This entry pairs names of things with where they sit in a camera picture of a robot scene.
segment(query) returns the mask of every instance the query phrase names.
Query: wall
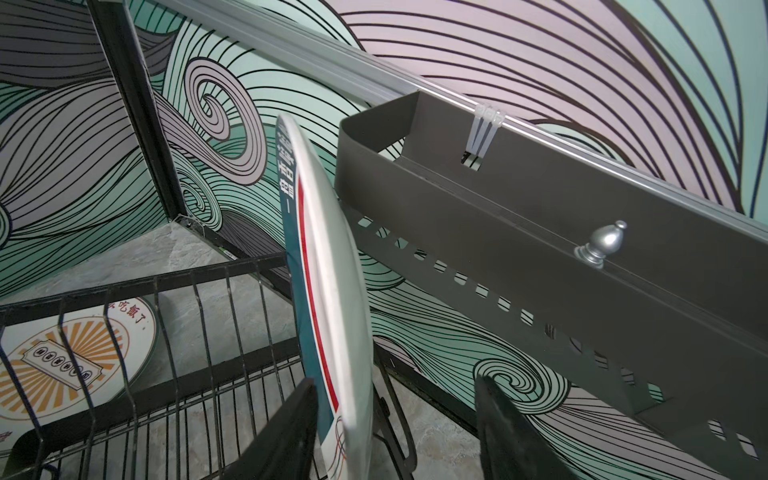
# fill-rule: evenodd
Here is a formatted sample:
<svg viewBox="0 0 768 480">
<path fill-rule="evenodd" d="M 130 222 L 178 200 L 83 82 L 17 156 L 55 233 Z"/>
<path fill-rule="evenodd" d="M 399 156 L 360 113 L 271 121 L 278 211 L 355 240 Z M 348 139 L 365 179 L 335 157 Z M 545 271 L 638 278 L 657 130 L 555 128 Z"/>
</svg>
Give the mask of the wall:
<svg viewBox="0 0 768 480">
<path fill-rule="evenodd" d="M 166 219 L 88 9 L 2 0 L 0 31 L 2 297 Z"/>
<path fill-rule="evenodd" d="M 768 199 L 759 189 L 768 72 L 764 63 L 745 60 L 747 42 L 753 58 L 766 57 L 754 54 L 766 47 L 759 2 L 722 12 L 692 1 L 682 15 L 679 2 L 251 1 L 768 220 Z M 251 254 L 280 248 L 276 116 L 297 118 L 333 178 L 338 124 L 366 106 L 196 19 L 142 0 L 130 5 L 138 27 L 175 35 L 154 87 L 190 212 Z M 462 24 L 468 19 L 471 25 Z M 749 22 L 734 30 L 742 20 Z M 207 81 L 185 86 L 203 73 Z M 386 154 L 395 157 L 397 150 Z M 260 165 L 264 173 L 254 183 Z M 474 375 L 496 376 L 581 478 L 722 478 L 360 256 L 378 341 L 470 406 Z M 654 394 L 663 400 L 662 392 Z"/>
</svg>

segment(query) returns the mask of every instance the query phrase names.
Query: red stripe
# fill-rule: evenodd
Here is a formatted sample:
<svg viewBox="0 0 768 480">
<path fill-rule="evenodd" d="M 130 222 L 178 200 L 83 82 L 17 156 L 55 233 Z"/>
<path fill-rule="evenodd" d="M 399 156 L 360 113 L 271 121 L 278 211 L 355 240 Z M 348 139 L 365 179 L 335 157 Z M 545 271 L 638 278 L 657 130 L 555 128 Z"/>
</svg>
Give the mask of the red stripe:
<svg viewBox="0 0 768 480">
<path fill-rule="evenodd" d="M 331 403 L 333 404 L 333 411 L 336 412 L 339 409 L 339 400 L 336 399 L 336 391 L 333 389 L 333 383 L 331 382 L 331 375 L 328 371 L 328 362 L 326 361 L 326 353 L 323 350 L 323 339 L 320 338 L 320 327 L 317 325 L 317 312 L 315 311 L 315 300 L 312 294 L 312 280 L 310 279 L 310 262 L 306 256 L 306 235 L 304 233 L 304 190 L 301 187 L 301 180 L 296 179 L 297 190 L 299 191 L 299 233 L 301 236 L 301 254 L 304 258 L 304 280 L 306 281 L 306 291 L 310 296 L 310 310 L 312 312 L 312 322 L 315 325 L 315 340 L 317 341 L 317 352 L 320 356 L 320 362 L 323 364 L 323 374 L 326 377 L 326 385 L 328 386 L 328 393 L 331 397 Z"/>
</svg>

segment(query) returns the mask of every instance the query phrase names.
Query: drawer knob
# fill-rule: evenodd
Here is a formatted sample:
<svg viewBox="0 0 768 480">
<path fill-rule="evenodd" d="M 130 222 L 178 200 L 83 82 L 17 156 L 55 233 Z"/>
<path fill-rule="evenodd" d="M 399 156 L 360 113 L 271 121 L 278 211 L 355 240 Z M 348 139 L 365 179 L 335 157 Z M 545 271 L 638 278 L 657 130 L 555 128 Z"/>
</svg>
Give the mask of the drawer knob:
<svg viewBox="0 0 768 480">
<path fill-rule="evenodd" d="M 589 243 L 574 249 L 576 258 L 594 268 L 603 268 L 605 257 L 619 251 L 626 229 L 627 222 L 622 220 L 598 228 L 592 232 Z"/>
</svg>

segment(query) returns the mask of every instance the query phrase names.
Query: marble floor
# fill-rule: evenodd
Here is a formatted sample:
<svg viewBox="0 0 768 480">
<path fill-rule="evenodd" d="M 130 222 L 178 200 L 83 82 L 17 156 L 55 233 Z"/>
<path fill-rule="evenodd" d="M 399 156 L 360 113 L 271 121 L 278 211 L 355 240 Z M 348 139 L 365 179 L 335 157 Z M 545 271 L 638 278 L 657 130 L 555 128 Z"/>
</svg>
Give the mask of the marble floor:
<svg viewBox="0 0 768 480">
<path fill-rule="evenodd" d="M 195 233 L 175 223 L 169 223 L 21 292 L 0 299 L 0 304 L 226 261 L 226 256 Z M 292 306 L 267 289 L 263 290 L 262 303 L 259 291 L 258 282 L 251 276 L 232 279 L 233 300 L 240 323 L 243 349 L 246 352 L 269 345 L 265 312 L 273 342 L 296 335 Z M 232 314 L 225 282 L 221 280 L 202 284 L 199 286 L 199 295 L 205 312 L 211 362 L 216 364 L 234 358 L 237 356 L 237 348 L 233 341 Z M 193 289 L 188 287 L 162 293 L 160 308 L 167 324 L 177 373 L 183 375 L 207 366 L 202 349 L 200 314 Z M 156 342 L 146 366 L 131 384 L 131 390 L 138 391 L 170 379 L 170 363 L 167 358 L 164 342 Z M 378 372 L 374 372 L 374 376 L 379 394 L 387 397 Z M 300 360 L 296 358 L 284 362 L 277 374 L 270 367 L 264 372 L 254 373 L 249 385 L 232 385 L 231 392 L 217 405 L 221 418 L 220 442 L 224 464 L 232 462 L 239 455 L 239 451 L 253 439 L 247 412 L 246 388 L 250 388 L 253 399 L 259 399 L 258 402 L 253 402 L 253 411 L 257 428 L 260 429 L 266 424 L 270 412 L 276 411 L 280 406 L 280 397 L 289 395 L 290 390 L 301 378 L 303 369 Z M 397 382 L 394 383 L 419 457 L 414 478 L 481 478 L 478 440 L 408 389 Z M 180 460 L 182 477 L 186 478 L 189 473 L 189 478 L 201 478 L 217 469 L 219 449 L 215 444 L 212 445 L 210 435 L 206 434 L 206 431 L 214 430 L 214 406 L 211 401 L 190 402 L 190 406 L 184 410 L 184 425 L 180 424 L 181 438 L 189 438 L 189 445 L 185 445 L 187 450 L 183 452 L 179 445 L 178 451 L 184 458 L 183 461 Z M 142 478 L 175 478 L 176 419 L 173 416 L 168 420 L 153 418 L 148 419 L 147 424 L 142 426 L 136 439 L 136 475 Z M 396 420 L 396 415 L 392 415 L 392 421 L 405 449 L 402 428 Z M 91 467 L 88 469 L 89 475 L 86 476 L 123 478 L 122 471 L 125 468 L 130 478 L 131 465 L 124 460 L 124 452 L 128 451 L 132 442 L 132 433 L 129 432 L 110 439 L 109 442 L 100 443 L 92 452 Z M 397 478 L 384 445 L 374 440 L 373 447 L 370 478 Z M 313 466 L 311 478 L 324 475 L 324 467 L 319 457 L 316 448 L 318 461 Z M 80 460 L 80 455 L 66 458 L 61 463 L 61 477 L 77 477 Z"/>
</svg>

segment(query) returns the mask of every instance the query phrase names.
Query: ticket-shaped label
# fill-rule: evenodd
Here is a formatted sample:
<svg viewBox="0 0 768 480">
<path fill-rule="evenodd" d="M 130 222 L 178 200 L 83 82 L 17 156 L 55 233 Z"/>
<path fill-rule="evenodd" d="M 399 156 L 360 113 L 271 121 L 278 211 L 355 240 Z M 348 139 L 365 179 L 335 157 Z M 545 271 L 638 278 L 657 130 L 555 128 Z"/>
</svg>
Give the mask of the ticket-shaped label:
<svg viewBox="0 0 768 480">
<path fill-rule="evenodd" d="M 77 353 L 74 354 L 74 358 L 77 360 L 85 385 L 89 386 L 101 374 L 101 367 Z M 39 342 L 27 350 L 22 361 L 72 389 L 81 389 L 78 373 L 69 359 L 66 348 L 53 340 Z"/>
</svg>

